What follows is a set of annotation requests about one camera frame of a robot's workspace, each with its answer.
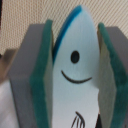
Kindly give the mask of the gripper teal padded right finger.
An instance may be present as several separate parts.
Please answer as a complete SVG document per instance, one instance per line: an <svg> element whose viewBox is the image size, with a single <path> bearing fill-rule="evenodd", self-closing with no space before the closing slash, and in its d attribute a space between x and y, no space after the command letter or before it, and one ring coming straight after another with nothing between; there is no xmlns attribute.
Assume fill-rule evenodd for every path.
<svg viewBox="0 0 128 128"><path fill-rule="evenodd" d="M128 128L128 39L118 27L98 25L99 109L102 128Z"/></svg>

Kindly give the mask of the gripper teal padded left finger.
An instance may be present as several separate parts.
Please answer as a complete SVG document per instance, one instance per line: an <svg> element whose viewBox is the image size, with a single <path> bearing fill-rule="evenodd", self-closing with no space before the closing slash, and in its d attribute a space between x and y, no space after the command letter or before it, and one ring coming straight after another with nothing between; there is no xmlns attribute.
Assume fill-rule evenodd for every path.
<svg viewBox="0 0 128 128"><path fill-rule="evenodd" d="M19 128L51 128L52 21L29 26L9 70Z"/></svg>

